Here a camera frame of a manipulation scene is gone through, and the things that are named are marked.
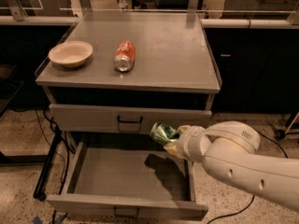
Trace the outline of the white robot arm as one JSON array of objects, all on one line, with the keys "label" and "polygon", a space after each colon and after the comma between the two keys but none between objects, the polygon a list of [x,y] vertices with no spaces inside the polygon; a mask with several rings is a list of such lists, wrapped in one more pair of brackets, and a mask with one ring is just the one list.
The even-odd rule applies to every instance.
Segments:
[{"label": "white robot arm", "polygon": [[200,163],[215,179],[269,202],[299,211],[299,160],[256,153],[260,135],[249,125],[225,121],[208,128],[182,126],[164,149]]}]

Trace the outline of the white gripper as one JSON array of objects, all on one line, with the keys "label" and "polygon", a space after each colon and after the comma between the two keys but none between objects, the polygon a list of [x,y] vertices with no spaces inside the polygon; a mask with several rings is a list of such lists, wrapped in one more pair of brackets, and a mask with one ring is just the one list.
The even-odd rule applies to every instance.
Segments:
[{"label": "white gripper", "polygon": [[199,126],[181,125],[178,127],[179,140],[167,143],[164,149],[179,159],[201,162],[205,153],[211,147],[211,141],[205,134],[205,129]]}]

